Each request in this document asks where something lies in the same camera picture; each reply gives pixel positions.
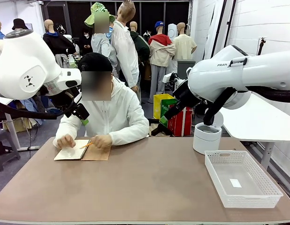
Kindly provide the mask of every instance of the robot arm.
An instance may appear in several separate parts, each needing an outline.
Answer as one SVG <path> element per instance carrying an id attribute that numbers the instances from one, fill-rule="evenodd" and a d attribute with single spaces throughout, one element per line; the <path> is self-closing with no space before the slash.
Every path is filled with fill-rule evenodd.
<path id="1" fill-rule="evenodd" d="M 67 116 L 85 120 L 88 112 L 74 102 L 81 84 L 78 69 L 61 68 L 43 39 L 31 30 L 15 30 L 4 38 L 0 56 L 0 97 L 28 99 L 44 88 L 53 104 Z M 0 104 L 0 111 L 21 117 L 55 119 L 56 114 L 23 112 Z"/>
<path id="2" fill-rule="evenodd" d="M 194 107 L 202 100 L 210 102 L 204 123 L 211 125 L 213 116 L 225 107 L 243 106 L 254 91 L 274 101 L 290 102 L 290 51 L 248 56 L 229 45 L 209 60 L 197 63 L 173 92 L 179 100 L 163 120 L 184 107 Z"/>

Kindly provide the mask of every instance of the green hat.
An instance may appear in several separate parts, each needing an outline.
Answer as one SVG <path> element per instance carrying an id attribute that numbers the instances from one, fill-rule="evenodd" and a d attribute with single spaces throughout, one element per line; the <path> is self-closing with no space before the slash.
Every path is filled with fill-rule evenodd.
<path id="1" fill-rule="evenodd" d="M 91 15 L 84 21 L 85 25 L 88 27 L 93 27 L 94 25 L 94 13 L 95 12 L 107 12 L 107 9 L 104 5 L 102 5 L 100 2 L 95 2 L 91 6 Z M 109 21 L 113 23 L 115 21 L 115 17 L 113 15 L 109 15 Z"/>

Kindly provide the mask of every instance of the white cylindrical container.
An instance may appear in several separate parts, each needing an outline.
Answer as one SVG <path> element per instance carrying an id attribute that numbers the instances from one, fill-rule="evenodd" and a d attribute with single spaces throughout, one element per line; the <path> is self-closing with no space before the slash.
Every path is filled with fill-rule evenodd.
<path id="1" fill-rule="evenodd" d="M 221 127 L 207 126 L 204 123 L 195 125 L 193 149 L 203 155 L 205 151 L 218 150 L 221 133 Z"/>

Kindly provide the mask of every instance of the gray stool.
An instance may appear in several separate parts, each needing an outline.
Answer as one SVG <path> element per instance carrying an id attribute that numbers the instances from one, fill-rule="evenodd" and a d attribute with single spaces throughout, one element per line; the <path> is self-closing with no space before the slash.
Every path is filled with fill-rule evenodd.
<path id="1" fill-rule="evenodd" d="M 15 144 L 13 143 L 10 134 L 4 129 L 0 129 L 0 142 L 4 139 L 8 140 L 8 142 L 11 146 L 11 147 L 4 146 L 4 148 L 7 150 L 12 150 L 12 152 L 0 156 L 0 171 L 3 170 L 3 163 L 9 161 L 13 157 L 17 157 L 18 159 L 20 159 L 19 152 L 18 152 Z"/>

